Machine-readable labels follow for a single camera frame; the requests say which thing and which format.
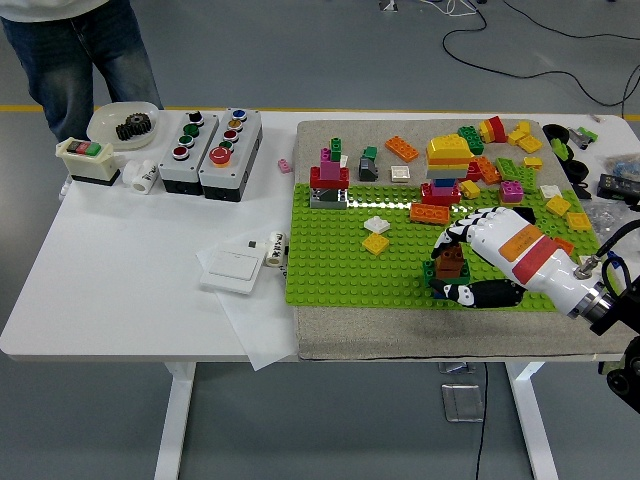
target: gray floor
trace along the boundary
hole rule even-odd
[[[565,76],[516,80],[457,63],[442,37],[480,19],[397,3],[397,14],[380,13],[375,0],[134,7],[167,106],[620,113]],[[629,0],[510,3],[574,34],[640,35],[632,21],[640,4]],[[482,12],[485,31],[453,35],[448,45],[494,69],[566,69],[615,103],[640,63],[636,41],[561,37],[499,0]],[[32,105],[3,37],[0,65],[0,105]],[[108,101],[96,82],[96,103]],[[626,112],[637,119],[640,95]],[[41,113],[0,110],[0,327],[58,208],[66,174],[53,144]],[[484,385],[478,368],[461,381]],[[531,478],[504,367],[489,370],[480,478]],[[170,388],[163,366],[23,364],[1,355],[0,381],[0,479],[152,477]],[[181,478],[472,479],[480,426],[445,421],[440,385],[452,381],[419,363],[279,364],[259,373],[200,365]],[[595,365],[548,364],[534,385],[561,479],[637,477],[640,417]]]

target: black cable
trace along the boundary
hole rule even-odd
[[[580,80],[578,80],[578,78],[573,75],[570,72],[564,71],[564,70],[548,70],[545,72],[540,72],[540,73],[535,73],[533,75],[516,75],[513,73],[509,73],[509,72],[503,72],[501,70],[497,70],[494,68],[490,68],[490,67],[484,67],[482,65],[477,65],[475,63],[471,63],[471,62],[467,62],[466,60],[461,59],[460,57],[457,57],[456,55],[454,55],[453,53],[451,53],[451,51],[447,48],[446,42],[447,42],[447,38],[450,35],[453,35],[454,33],[469,33],[469,32],[482,32],[484,30],[487,29],[488,24],[487,24],[487,19],[484,17],[484,15],[482,14],[482,12],[480,11],[480,9],[476,8],[476,13],[478,15],[480,15],[480,18],[482,19],[482,27],[479,28],[471,28],[471,29],[456,29],[456,30],[451,30],[450,32],[448,32],[444,37],[442,37],[442,48],[444,49],[444,51],[447,53],[447,55],[449,55],[451,58],[453,58],[454,60],[462,63],[463,65],[467,65],[469,67],[473,67],[473,68],[477,68],[479,70],[483,70],[485,72],[491,72],[491,73],[497,73],[499,75],[504,75],[510,78],[517,78],[520,80],[529,80],[532,78],[537,78],[537,77],[542,77],[544,75],[566,75],[568,77],[571,77],[576,84],[578,85],[578,87],[580,88],[580,90],[582,90],[582,92],[593,102],[597,103],[600,106],[603,107],[617,107],[618,105],[624,105],[625,100],[627,100],[629,97],[631,97],[631,95],[633,95],[633,93],[636,91],[636,88],[638,87],[638,84],[640,84],[640,77],[638,77],[638,80],[636,81],[636,84],[634,85],[633,89],[631,90],[631,92],[629,92],[629,94],[627,95],[627,90],[628,90],[628,85],[631,82],[631,79],[633,78],[633,74],[636,72],[636,70],[638,70],[638,68],[640,68],[640,65],[638,65],[638,67],[636,67],[634,69],[634,71],[631,73],[631,75],[629,76],[629,80],[627,82],[627,88],[625,88],[625,95],[623,96],[622,100],[615,102],[615,103],[606,103],[606,102],[602,102],[600,100],[598,100],[597,98],[595,98],[594,96],[592,96],[589,92],[587,92],[587,90],[582,86],[582,83],[580,83]]]
[[[611,297],[614,300],[619,300],[620,295],[618,295],[618,293],[613,289],[613,285],[611,284],[611,280],[609,280],[609,273],[607,271],[607,267],[613,262],[618,262],[620,264],[620,268],[622,268],[622,272],[624,275],[625,289],[631,286],[631,274],[629,273],[629,267],[627,266],[625,261],[622,259],[622,257],[613,256],[613,257],[607,258],[604,262],[602,262],[602,282],[604,283],[604,286],[609,291],[609,294],[611,295]]]
[[[487,362],[484,362],[484,409],[482,412],[482,432],[480,434],[480,447],[478,447],[478,458],[476,459],[476,480],[480,477],[480,457],[482,456],[482,446],[484,445],[484,427],[487,423],[487,394],[489,392],[489,369]]]
[[[639,227],[640,227],[640,220],[632,220],[629,223],[620,227],[616,231],[616,233],[614,233],[613,235],[611,235],[611,237],[609,237],[609,240],[607,240],[602,244],[602,246],[596,252],[596,257],[602,257],[603,255],[605,255],[609,250],[611,250],[614,247],[616,243],[618,243],[618,241],[622,237],[624,237],[627,233]]]
[[[524,13],[522,10],[518,10],[516,7],[514,7],[511,4],[509,4],[506,0],[502,0],[502,2],[507,7],[511,8],[512,10],[515,10],[519,14],[524,15],[525,17],[527,17],[529,20],[531,20],[533,23],[535,23],[540,28],[544,28],[545,30],[549,30],[550,32],[558,33],[558,34],[563,35],[565,37],[580,38],[580,39],[582,39],[582,38],[598,38],[598,37],[614,37],[614,38],[621,38],[623,40],[640,40],[640,38],[638,38],[638,37],[627,37],[625,35],[617,35],[615,33],[596,33],[594,35],[572,35],[570,33],[565,33],[565,32],[562,32],[560,30],[556,30],[555,28],[551,28],[551,27],[547,27],[546,25],[542,25],[541,23],[539,23],[539,22],[535,21],[533,18],[531,18],[528,14]]]

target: jeans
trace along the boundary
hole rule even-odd
[[[21,23],[2,18],[58,142],[87,138],[93,115],[93,65],[113,102],[145,101],[162,108],[138,21],[129,0],[110,0],[75,18]]]

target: gray fabric mat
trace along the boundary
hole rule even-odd
[[[372,145],[378,147],[376,165],[380,173],[375,185],[391,185],[391,165],[405,163],[387,150],[384,142],[399,135],[420,153],[409,164],[409,185],[418,186],[425,178],[427,142],[455,133],[464,125],[477,128],[478,123],[478,119],[302,122],[294,148],[296,183],[308,183],[309,169],[319,165],[320,149],[328,146],[331,138],[339,137],[343,154],[349,156],[352,184],[371,185],[359,182],[358,163],[364,146]],[[503,120],[503,124],[508,134],[517,120]],[[538,186],[571,189],[540,125],[534,121],[530,124],[532,134],[543,143],[541,150],[531,154],[544,161]],[[516,165],[528,156],[519,147],[496,143],[485,145],[484,155],[492,161],[497,157],[512,158]],[[633,335],[628,327],[617,324],[597,337],[586,321],[554,312],[296,307],[295,316],[298,355],[305,360],[621,354]]]

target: lego baseplate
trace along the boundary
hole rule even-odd
[[[572,190],[562,196],[570,212],[583,212]],[[462,309],[449,300],[434,299],[425,287],[422,261],[431,250],[443,226],[409,220],[409,205],[420,202],[420,189],[404,186],[359,186],[349,188],[347,210],[309,208],[309,185],[296,184],[291,221],[291,243],[287,272],[286,301],[296,306],[385,307],[403,309]],[[531,207],[536,226],[545,234],[562,237],[575,245],[571,257],[589,255],[599,247],[593,230],[573,231],[564,218],[545,209],[539,193],[525,195],[521,206]],[[450,209],[451,222],[477,208],[498,205],[497,190],[482,190],[479,198],[463,199]],[[369,253],[362,241],[369,232],[364,222],[379,216],[391,223],[383,235],[389,247],[378,256]],[[504,278],[495,267],[480,259],[463,244],[472,281]],[[552,312],[552,302],[542,294],[525,294],[516,311]]]

